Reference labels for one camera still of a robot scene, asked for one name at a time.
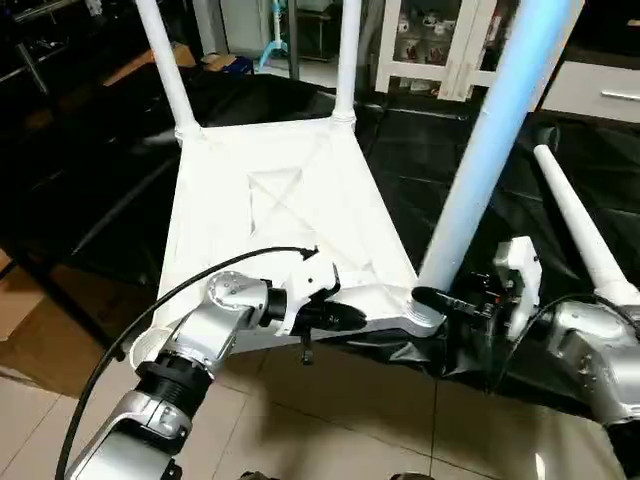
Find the table leg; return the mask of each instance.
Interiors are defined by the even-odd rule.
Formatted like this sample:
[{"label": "table leg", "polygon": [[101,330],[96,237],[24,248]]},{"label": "table leg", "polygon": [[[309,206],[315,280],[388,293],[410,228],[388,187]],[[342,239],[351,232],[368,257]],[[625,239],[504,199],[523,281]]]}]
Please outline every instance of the table leg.
[{"label": "table leg", "polygon": [[297,3],[297,0],[287,0],[287,22],[289,24],[289,78],[291,80],[300,80]]}]

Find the white cabinet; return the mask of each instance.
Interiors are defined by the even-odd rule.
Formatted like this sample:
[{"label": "white cabinet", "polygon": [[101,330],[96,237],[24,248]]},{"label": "white cabinet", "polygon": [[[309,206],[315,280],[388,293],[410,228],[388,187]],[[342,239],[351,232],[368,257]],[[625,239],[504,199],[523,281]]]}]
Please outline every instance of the white cabinet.
[{"label": "white cabinet", "polygon": [[564,62],[542,108],[640,123],[640,70]]},{"label": "white cabinet", "polygon": [[[574,0],[539,94],[583,4]],[[518,5],[518,0],[386,0],[376,91],[388,92],[398,77],[401,90],[464,102],[473,86],[491,86]]]}]

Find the black plastic sheet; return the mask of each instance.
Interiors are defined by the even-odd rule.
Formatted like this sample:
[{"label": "black plastic sheet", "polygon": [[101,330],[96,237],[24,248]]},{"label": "black plastic sheet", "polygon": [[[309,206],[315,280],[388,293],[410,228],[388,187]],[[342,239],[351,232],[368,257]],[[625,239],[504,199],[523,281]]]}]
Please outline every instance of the black plastic sheet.
[{"label": "black plastic sheet", "polygon": [[[206,126],[326,116],[333,107],[326,90],[301,82],[197,70],[183,74],[196,118]],[[473,108],[453,112],[457,107],[442,102],[437,110],[403,102],[361,104],[356,135],[405,249],[419,268],[475,113]],[[416,111],[399,111],[407,106]],[[531,153],[536,132],[549,121],[560,132],[556,156],[561,167],[629,280],[639,284],[639,132],[541,114],[531,115],[522,129],[461,275],[490,272],[499,242],[529,235],[543,267],[543,302],[592,290]],[[5,206],[0,246],[19,245],[54,263],[157,285],[180,152],[152,65],[105,89],[75,114],[15,145],[4,145],[1,153],[5,178],[11,180],[0,192]],[[427,339],[390,330],[331,340],[379,362],[485,388],[484,360],[477,348],[481,342],[463,322],[447,323]],[[503,350],[497,342],[498,360]],[[588,414],[577,386],[533,340],[523,343],[500,392]]]}]

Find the white metal frame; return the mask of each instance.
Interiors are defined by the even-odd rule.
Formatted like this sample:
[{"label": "white metal frame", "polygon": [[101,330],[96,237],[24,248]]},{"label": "white metal frame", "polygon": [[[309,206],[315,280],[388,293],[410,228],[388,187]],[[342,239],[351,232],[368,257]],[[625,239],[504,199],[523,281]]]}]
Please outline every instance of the white metal frame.
[{"label": "white metal frame", "polygon": [[[338,267],[342,289],[336,300],[362,310],[369,330],[400,327],[422,336],[433,333],[442,316],[415,304],[411,290],[415,285],[449,288],[572,1],[523,0],[495,88],[487,95],[418,277],[353,131],[360,0],[344,4],[331,117],[206,129],[194,119],[156,0],[136,0],[182,145],[159,295],[242,252],[319,245]],[[277,254],[234,268],[282,285],[301,261]],[[169,324],[200,303],[205,283],[181,292],[156,312],[152,326],[132,348],[134,363],[168,337]],[[236,351],[295,341],[271,333],[241,335]]]}]

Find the black cable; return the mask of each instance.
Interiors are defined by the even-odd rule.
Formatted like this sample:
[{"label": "black cable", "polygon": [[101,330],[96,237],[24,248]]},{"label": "black cable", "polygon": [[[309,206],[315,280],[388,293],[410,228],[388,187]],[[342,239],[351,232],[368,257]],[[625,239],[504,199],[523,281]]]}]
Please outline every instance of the black cable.
[{"label": "black cable", "polygon": [[496,378],[496,382],[494,383],[493,388],[491,388],[490,391],[495,392],[498,390],[500,383],[502,382],[505,375],[507,374],[509,363],[511,363],[513,356],[515,355],[516,351],[520,347],[520,344],[524,340],[524,337],[526,337],[527,333],[529,333],[529,330],[531,330],[531,327],[553,307],[555,307],[559,303],[566,302],[568,300],[595,300],[596,302],[611,309],[620,318],[622,318],[622,320],[624,320],[625,323],[627,323],[633,329],[633,331],[635,332],[636,338],[640,336],[638,332],[638,327],[636,326],[636,322],[633,320],[633,318],[631,318],[631,316],[627,312],[622,310],[618,305],[607,300],[606,298],[601,297],[596,293],[570,293],[568,295],[564,295],[562,297],[556,298],[555,300],[547,303],[544,307],[538,310],[538,312],[536,312],[536,314],[533,317],[529,319],[525,327],[522,329],[522,332],[520,332],[520,335],[518,335],[518,337],[514,340],[513,344],[511,345],[511,349],[507,353],[504,363],[502,364],[502,369],[500,370],[500,373]]},{"label": "black cable", "polygon": [[193,277],[185,280],[177,287],[169,290],[162,297],[155,301],[149,308],[147,308],[144,312],[142,312],[138,318],[136,318],[131,325],[129,325],[124,332],[113,342],[113,344],[107,349],[106,352],[100,358],[100,361],[93,369],[89,380],[78,398],[78,403],[76,405],[76,409],[73,412],[73,416],[71,417],[71,421],[69,422],[69,427],[67,429],[67,434],[64,437],[64,442],[62,444],[62,449],[60,450],[60,457],[58,458],[58,466],[56,467],[56,476],[55,480],[64,480],[65,471],[67,470],[67,463],[69,461],[69,454],[71,452],[71,447],[73,446],[73,440],[76,436],[76,432],[78,431],[78,426],[80,425],[80,420],[82,418],[82,414],[84,413],[84,409],[87,406],[87,402],[89,401],[89,397],[91,396],[91,392],[95,387],[96,382],[100,378],[100,375],[105,371],[109,362],[113,358],[114,352],[120,347],[122,342],[127,338],[132,331],[144,320],[149,314],[155,312],[162,305],[171,300],[174,296],[180,293],[187,287],[190,287],[194,283],[202,280],[203,278],[208,277],[212,273],[217,272],[218,270],[222,270],[223,268],[227,268],[235,263],[241,262],[251,257],[256,257],[258,255],[264,255],[266,253],[274,253],[274,252],[297,252],[300,253],[305,259],[311,257],[316,253],[314,250],[310,250],[307,248],[300,247],[269,247],[269,248],[261,248],[259,250],[254,250],[252,252],[244,253],[242,255],[238,255],[230,260],[226,260],[222,263],[214,265],[213,267],[209,267],[206,270],[194,275]]}]

